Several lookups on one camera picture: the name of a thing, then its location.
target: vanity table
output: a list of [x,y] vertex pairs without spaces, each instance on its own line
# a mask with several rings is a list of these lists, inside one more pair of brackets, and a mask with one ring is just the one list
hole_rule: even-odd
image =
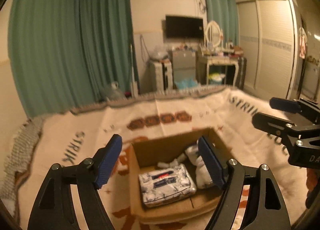
[[233,78],[233,86],[236,86],[236,80],[239,73],[238,58],[200,55],[198,61],[206,65],[206,84],[209,84],[209,69],[211,65],[235,66],[236,71]]

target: blue gripper pad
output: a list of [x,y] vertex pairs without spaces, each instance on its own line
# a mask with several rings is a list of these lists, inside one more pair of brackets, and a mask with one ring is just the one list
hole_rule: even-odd
[[102,188],[109,180],[113,167],[122,150],[122,138],[114,134],[104,148],[98,149],[94,155],[94,174],[96,176],[94,186],[96,189]]
[[221,160],[217,149],[209,142],[206,136],[201,136],[198,139],[198,149],[213,183],[220,189],[224,189],[227,183],[226,177],[228,176],[227,164],[221,163],[224,161]]

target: bed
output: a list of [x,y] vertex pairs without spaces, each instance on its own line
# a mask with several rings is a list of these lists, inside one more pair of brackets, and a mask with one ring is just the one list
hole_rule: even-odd
[[[266,163],[270,166],[293,223],[305,210],[306,169],[290,166],[288,153],[279,139],[253,128],[251,118],[258,111],[286,119],[267,102],[228,86],[148,94],[36,118],[30,121],[33,130],[28,132],[34,136],[33,141],[14,146],[6,161],[5,180],[10,184],[5,191],[1,190],[1,198],[20,221],[21,228],[27,229],[33,202],[50,166],[78,164],[105,146],[113,134],[119,134],[124,142],[122,152],[108,184],[99,190],[115,229],[204,229],[212,213],[157,225],[142,225],[130,215],[127,153],[128,146],[135,141],[212,127],[243,165],[258,167]],[[160,118],[160,123],[154,122],[155,116]],[[17,153],[21,146],[25,153],[19,160]],[[77,188],[71,186],[71,189],[79,226],[87,229]],[[245,187],[233,229],[240,227],[247,195]]]

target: cardboard box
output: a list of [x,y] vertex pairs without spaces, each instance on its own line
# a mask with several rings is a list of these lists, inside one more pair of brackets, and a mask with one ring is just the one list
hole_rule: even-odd
[[[189,145],[202,136],[209,140],[227,158],[232,156],[225,144],[212,128],[200,129],[175,136],[135,142],[129,151],[129,183],[131,214],[145,224],[165,224],[192,218],[214,210],[219,202],[221,191],[218,187],[197,189],[196,194],[166,205],[147,208],[142,203],[138,175],[155,169],[159,161],[169,163],[178,157]],[[184,162],[194,182],[196,167],[189,160]]]

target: sliding wardrobe door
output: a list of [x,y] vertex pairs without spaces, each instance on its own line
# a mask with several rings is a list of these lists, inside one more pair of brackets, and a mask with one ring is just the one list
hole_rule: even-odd
[[294,24],[289,0],[257,0],[261,52],[256,94],[286,98],[294,64]]
[[253,93],[258,66],[259,25],[255,1],[238,3],[240,46],[247,58],[244,90]]

